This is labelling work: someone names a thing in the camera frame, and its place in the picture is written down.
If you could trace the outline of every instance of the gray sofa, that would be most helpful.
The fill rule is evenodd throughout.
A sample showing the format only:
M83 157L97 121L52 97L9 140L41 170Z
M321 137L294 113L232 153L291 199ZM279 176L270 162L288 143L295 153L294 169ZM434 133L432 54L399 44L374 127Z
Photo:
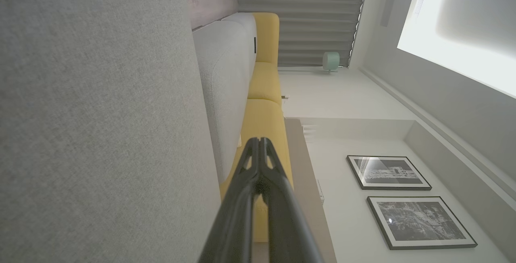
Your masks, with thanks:
M184 0L0 0L0 262L194 262L221 199Z

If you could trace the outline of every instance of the black picture frame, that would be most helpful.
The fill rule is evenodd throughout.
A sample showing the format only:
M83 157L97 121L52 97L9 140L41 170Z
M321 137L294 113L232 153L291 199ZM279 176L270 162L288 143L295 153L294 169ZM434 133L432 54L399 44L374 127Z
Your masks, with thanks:
M352 160L352 158L355 157L368 157L368 158L387 158L387 159L398 159L398 160L406 160L407 166L409 166L415 173L415 175L418 177L418 179L422 182L421 185L415 185L415 184L395 184L395 183L383 183L383 184L375 184L375 183L368 183L364 184L363 180L360 178L360 175L358 174L358 166L356 163ZM426 178L419 172L419 170L414 166L414 164L410 161L410 159L406 156L371 156L371 155L348 155L346 157L346 160L348 164L350 165L353 174L355 176L356 181L358 182L359 186L363 190L418 190L418 191L429 191L432 189L432 186Z
M375 203L378 203L377 199L382 200L423 200L423 199L430 199L435 202L442 203L442 208L447 211L450 220L453 221L455 226L457 227L457 230L460 231L461 235L465 239L457 239L454 241L453 239L449 240L395 240L395 236L393 235L393 232L391 228L386 228L387 220L385 219L385 214L381 213L381 211L378 211L378 209L375 206ZM427 249L450 249L450 248L475 248L478 244L471 236L470 232L464 227L464 225L459 221L455 213L450 209L450 207L444 202L442 197L440 196L368 196L367 197L367 204L369 205L369 208L371 209L374 218L376 220L376 224L380 228L380 231L385 239L385 242L387 243L387 246L390 250L427 250Z

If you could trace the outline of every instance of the framed photograph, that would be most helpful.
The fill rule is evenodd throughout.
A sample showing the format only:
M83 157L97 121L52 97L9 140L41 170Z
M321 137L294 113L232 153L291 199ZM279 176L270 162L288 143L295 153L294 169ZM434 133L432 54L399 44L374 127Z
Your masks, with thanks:
M406 157L348 156L363 190L431 190L432 187Z
M391 250L477 246L440 196L369 196L367 203Z

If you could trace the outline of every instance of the yellow cushion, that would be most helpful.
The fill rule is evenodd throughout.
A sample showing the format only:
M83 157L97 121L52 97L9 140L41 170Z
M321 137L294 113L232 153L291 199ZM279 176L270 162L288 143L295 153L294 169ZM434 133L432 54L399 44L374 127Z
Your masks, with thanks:
M252 137L267 137L271 142L273 142L281 165L283 166L285 174L293 187L285 122L281 108L277 103L269 100L247 100L241 136L242 147L237 148L230 175L227 177L225 182L221 184L222 198L224 198L227 188L229 187L229 183L231 182L231 178L233 178L236 164L242 155L243 147L247 140ZM263 199L260 196L254 205L253 238L255 242L268 241L269 231L267 211L267 205L263 202Z
M253 13L256 21L256 61L278 66L280 19L275 13Z
M271 63L256 63L247 98L273 101L281 107L278 67Z

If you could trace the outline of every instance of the white picture mat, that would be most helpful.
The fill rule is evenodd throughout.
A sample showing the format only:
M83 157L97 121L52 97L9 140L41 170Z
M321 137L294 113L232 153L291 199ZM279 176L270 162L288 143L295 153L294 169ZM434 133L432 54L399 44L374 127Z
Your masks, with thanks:
M360 182L363 186L380 186L380 187L400 187L400 188L429 188L431 187L428 182L422 177L419 171L414 167L414 165L410 162L410 160L406 157L373 157L373 156L348 156L350 157L350 162L355 169L356 174L358 175ZM360 167L356 165L355 159L369 159L369 160L403 160L410 167L412 171L414 171L415 175L422 182L422 184L375 184L375 183L367 183L363 177L360 177Z
M450 246L450 245L468 245L475 244L475 241L468 234L466 229L460 224L459 220L454 216L452 211L444 204L444 201L440 197L373 197L370 196L369 199L372 202L372 205L375 209L375 212L378 214L380 218L380 222L382 227L384 228L387 236L389 237L389 241L394 247L400 246ZM421 240L421 241L396 241L394 235L391 232L391 228L389 228L389 224L385 220L383 213L378 206L378 202L438 202L442 208L446 211L449 217L453 220L457 228L462 232L462 234L466 237L466 239L455 239L455 240Z

